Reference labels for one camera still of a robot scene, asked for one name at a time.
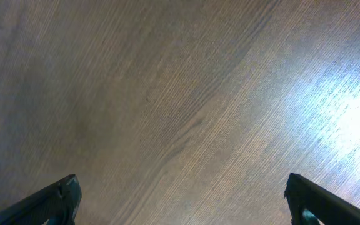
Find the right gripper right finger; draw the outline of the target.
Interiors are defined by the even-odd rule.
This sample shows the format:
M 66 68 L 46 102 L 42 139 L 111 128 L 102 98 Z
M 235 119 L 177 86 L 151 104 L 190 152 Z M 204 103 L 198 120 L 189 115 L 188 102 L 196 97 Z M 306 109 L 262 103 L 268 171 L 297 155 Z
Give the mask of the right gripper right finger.
M 291 224 L 360 224 L 360 209 L 308 180 L 291 173 L 284 197 Z

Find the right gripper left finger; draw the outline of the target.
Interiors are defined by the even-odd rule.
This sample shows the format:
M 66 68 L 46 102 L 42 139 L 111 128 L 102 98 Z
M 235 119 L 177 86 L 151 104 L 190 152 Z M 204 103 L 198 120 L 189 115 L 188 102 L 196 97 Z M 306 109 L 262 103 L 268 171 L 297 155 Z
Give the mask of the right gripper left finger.
M 70 174 L 0 212 L 0 225 L 74 225 L 82 198 Z

